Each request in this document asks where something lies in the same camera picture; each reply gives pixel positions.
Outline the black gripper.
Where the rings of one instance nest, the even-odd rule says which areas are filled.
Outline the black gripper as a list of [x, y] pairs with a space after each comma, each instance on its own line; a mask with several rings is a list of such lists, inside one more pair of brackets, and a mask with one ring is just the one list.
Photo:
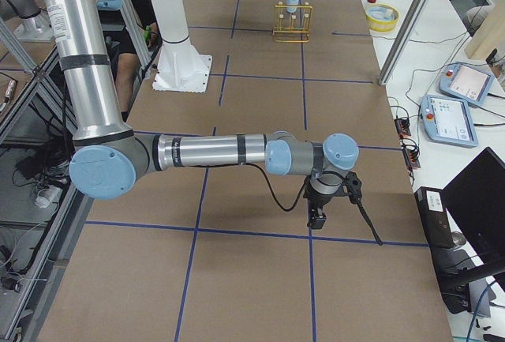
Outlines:
[[324, 171], [319, 177], [305, 178], [306, 198], [313, 205], [326, 205], [333, 197], [345, 197], [345, 177], [335, 171]]

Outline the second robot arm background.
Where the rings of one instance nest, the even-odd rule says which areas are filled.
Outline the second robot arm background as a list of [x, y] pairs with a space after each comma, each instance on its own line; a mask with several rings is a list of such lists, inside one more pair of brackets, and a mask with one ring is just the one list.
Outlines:
[[39, 16], [40, 8], [35, 0], [1, 0], [1, 18], [4, 21], [19, 17], [20, 19], [31, 19]]

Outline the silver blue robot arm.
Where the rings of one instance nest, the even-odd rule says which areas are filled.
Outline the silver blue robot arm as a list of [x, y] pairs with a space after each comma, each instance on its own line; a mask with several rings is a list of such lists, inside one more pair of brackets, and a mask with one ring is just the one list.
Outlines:
[[354, 173], [359, 149], [342, 133], [321, 143], [299, 141], [283, 131], [208, 137], [136, 134], [119, 109], [99, 0], [43, 1], [77, 119], [69, 173], [81, 193], [114, 199], [155, 171], [261, 162], [273, 175], [304, 176], [305, 197], [316, 207], [336, 196], [360, 202], [361, 184]]

